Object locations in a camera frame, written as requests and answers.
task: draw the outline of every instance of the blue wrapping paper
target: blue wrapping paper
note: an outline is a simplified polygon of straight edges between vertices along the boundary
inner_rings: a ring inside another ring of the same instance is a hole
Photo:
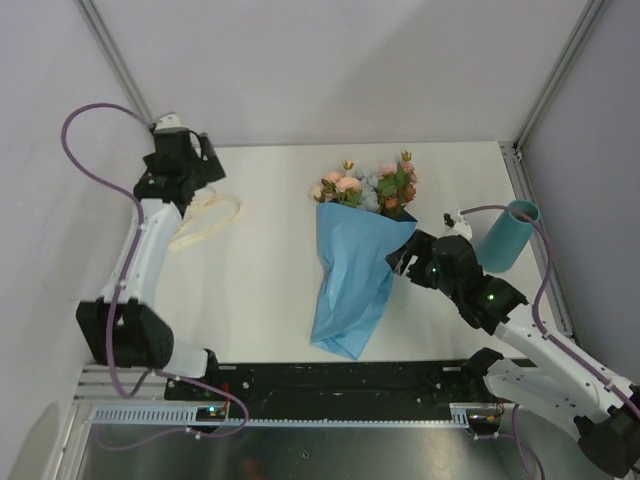
[[[384,314],[393,284],[386,257],[413,234],[398,221],[337,203],[318,205],[318,252],[327,276],[318,296],[311,343],[357,360]]]

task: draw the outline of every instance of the teal vase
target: teal vase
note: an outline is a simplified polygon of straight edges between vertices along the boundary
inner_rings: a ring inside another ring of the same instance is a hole
[[[538,207],[526,200],[515,200],[509,207],[526,214],[536,222],[540,218]],[[527,220],[518,218],[516,213],[502,212],[476,248],[478,263],[489,273],[506,272],[516,263],[532,233],[533,226]]]

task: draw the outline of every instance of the orange flower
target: orange flower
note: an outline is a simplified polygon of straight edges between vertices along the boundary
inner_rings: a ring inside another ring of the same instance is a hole
[[[389,210],[396,208],[398,205],[398,199],[395,197],[387,197],[384,199],[384,206]]]
[[[416,187],[413,186],[413,183],[407,185],[407,202],[410,202],[416,198]]]

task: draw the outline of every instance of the flower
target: flower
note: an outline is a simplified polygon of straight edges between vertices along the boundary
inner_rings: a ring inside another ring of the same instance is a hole
[[[387,175],[393,175],[398,171],[398,165],[395,163],[387,163],[380,167],[380,176],[386,177]]]
[[[314,185],[313,187],[311,187],[311,190],[309,190],[309,196],[316,200],[316,201],[320,201],[322,195],[322,185]]]
[[[407,185],[407,203],[416,198],[416,187],[412,183]]]
[[[336,182],[336,190],[339,192],[345,192],[349,189],[362,190],[362,184],[360,180],[354,177],[342,177]]]
[[[396,208],[398,205],[398,199],[395,197],[387,197],[384,199],[384,206],[389,210]]]
[[[342,177],[344,177],[344,173],[330,172],[324,176],[324,179],[331,183],[338,183]]]

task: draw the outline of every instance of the pink flower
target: pink flower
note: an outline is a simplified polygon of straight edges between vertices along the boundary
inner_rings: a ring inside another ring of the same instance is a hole
[[[344,173],[340,172],[330,172],[324,176],[324,179],[331,183],[338,183],[338,181],[344,177]]]
[[[380,176],[386,177],[387,175],[393,175],[398,171],[398,165],[395,163],[387,163],[380,167]]]
[[[350,188],[356,191],[362,190],[362,184],[360,183],[360,180],[354,177],[342,177],[336,183],[336,190],[338,190],[339,192],[345,192]]]

